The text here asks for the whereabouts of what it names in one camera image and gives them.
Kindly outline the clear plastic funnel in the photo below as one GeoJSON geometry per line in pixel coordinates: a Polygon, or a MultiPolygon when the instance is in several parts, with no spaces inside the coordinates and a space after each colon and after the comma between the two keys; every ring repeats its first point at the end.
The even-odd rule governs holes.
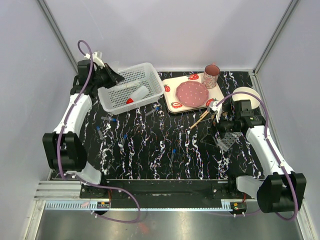
{"type": "Polygon", "coordinates": [[[113,71],[115,71],[116,73],[119,72],[119,66],[120,66],[120,62],[119,61],[113,61],[109,64],[109,66],[112,68],[113,71]]]}

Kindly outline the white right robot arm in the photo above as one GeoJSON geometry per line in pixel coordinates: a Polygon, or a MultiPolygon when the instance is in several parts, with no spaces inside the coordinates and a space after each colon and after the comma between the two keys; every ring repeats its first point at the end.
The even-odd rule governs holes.
{"type": "Polygon", "coordinates": [[[231,176],[227,183],[228,195],[239,198],[246,194],[257,200],[263,213],[293,212],[296,214],[302,205],[307,180],[302,173],[296,173],[285,161],[275,145],[268,128],[267,116],[256,115],[254,109],[260,105],[256,99],[233,101],[235,119],[222,119],[222,104],[210,103],[210,110],[216,118],[202,142],[221,148],[227,152],[243,135],[253,147],[265,175],[264,180],[253,176],[231,176]]]}

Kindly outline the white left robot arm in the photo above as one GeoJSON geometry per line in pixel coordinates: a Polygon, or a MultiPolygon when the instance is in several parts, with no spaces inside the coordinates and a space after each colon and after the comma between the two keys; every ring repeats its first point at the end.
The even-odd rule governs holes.
{"type": "Polygon", "coordinates": [[[68,107],[51,133],[45,133],[42,143],[48,166],[58,171],[62,179],[76,178],[91,183],[90,192],[97,198],[108,193],[102,182],[102,173],[88,162],[85,147],[79,135],[87,112],[98,90],[110,89],[124,80],[107,63],[84,59],[77,63],[78,74],[74,77],[68,107]]]}

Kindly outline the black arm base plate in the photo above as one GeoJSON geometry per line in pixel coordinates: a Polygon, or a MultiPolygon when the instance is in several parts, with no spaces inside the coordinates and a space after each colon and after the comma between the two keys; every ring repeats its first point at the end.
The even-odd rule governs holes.
{"type": "Polygon", "coordinates": [[[241,202],[251,197],[232,189],[227,180],[107,180],[108,187],[125,189],[142,209],[222,208],[222,200],[241,202]]]}

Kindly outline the wooden test tube clamp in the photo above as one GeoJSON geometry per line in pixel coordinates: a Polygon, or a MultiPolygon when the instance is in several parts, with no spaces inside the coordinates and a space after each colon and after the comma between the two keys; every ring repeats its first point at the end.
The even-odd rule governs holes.
{"type": "Polygon", "coordinates": [[[189,127],[190,130],[192,130],[194,127],[196,127],[208,114],[209,114],[209,110],[207,109],[200,117],[199,119],[192,125],[189,127]]]}

